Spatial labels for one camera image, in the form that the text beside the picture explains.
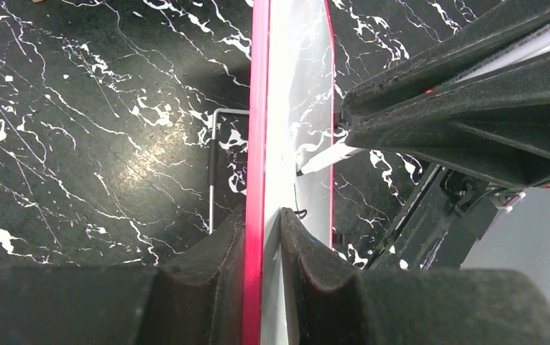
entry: marker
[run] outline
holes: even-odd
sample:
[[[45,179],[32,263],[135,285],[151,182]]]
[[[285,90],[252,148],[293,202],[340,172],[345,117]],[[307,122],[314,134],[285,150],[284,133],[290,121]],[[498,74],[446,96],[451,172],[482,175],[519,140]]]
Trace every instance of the marker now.
[[[465,81],[466,79],[478,77],[485,73],[534,58],[547,52],[550,52],[550,23],[522,40],[517,41],[513,45],[489,56],[487,59],[460,73],[454,78],[443,82],[435,88],[427,90],[426,93],[433,92],[434,89],[437,90],[442,86],[449,86],[451,84]],[[365,149],[347,146],[344,142],[337,142],[324,151],[321,151],[313,158],[309,159],[308,162],[303,165],[300,170],[298,170],[296,176],[302,176],[325,169],[330,165],[340,162],[341,160],[353,157],[364,150]]]

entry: marble pattern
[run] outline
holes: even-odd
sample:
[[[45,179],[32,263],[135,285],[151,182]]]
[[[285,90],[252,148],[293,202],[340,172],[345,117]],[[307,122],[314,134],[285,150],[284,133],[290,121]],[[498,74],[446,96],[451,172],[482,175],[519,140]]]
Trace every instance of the marble pattern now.
[[[336,92],[498,0],[332,0]],[[247,109],[252,0],[0,0],[0,266],[158,265],[207,234],[210,118]],[[247,119],[220,120],[216,226],[244,202]],[[361,267],[423,166],[336,166],[335,225]]]

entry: black marble table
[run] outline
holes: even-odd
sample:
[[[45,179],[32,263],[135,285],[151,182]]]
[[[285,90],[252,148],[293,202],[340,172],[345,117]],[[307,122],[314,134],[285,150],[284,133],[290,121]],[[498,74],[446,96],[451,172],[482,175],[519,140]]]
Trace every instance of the black marble table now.
[[[336,102],[498,2],[330,1]],[[208,122],[248,107],[251,19],[252,0],[0,0],[0,266],[157,265],[204,238]],[[220,132],[216,226],[244,202],[247,119]],[[336,166],[342,256],[365,264],[423,169]]]

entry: gray floor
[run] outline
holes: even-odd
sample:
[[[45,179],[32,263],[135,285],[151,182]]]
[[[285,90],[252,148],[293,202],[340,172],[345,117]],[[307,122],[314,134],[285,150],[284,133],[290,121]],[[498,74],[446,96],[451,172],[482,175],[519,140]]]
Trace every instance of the gray floor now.
[[[462,268],[507,268],[527,274],[550,302],[550,190],[530,189],[476,242]]]

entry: red edge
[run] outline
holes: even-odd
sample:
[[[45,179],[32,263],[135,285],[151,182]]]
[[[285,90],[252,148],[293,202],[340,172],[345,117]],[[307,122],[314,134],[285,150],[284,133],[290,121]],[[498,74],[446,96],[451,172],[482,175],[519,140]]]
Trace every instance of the red edge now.
[[[332,115],[332,121],[331,121],[331,144],[333,145],[334,144],[334,99],[336,98],[335,97],[335,93],[336,93],[336,89],[334,87],[334,83],[336,82],[335,81],[335,77],[334,75],[336,74],[336,63],[334,62],[334,30],[332,29],[332,26],[331,26],[331,17],[330,17],[330,8],[328,6],[328,1],[325,0],[324,1],[324,5],[326,7],[326,17],[328,19],[328,26],[329,26],[329,30],[330,30],[330,40],[331,40],[331,48],[332,48],[332,73],[331,73],[331,92],[332,92],[332,103],[331,103],[331,115]],[[334,231],[334,166],[330,166],[330,176],[331,176],[331,179],[330,179],[330,249],[332,248],[332,232]]]
[[[270,1],[254,2],[243,277],[243,345],[260,343]]]

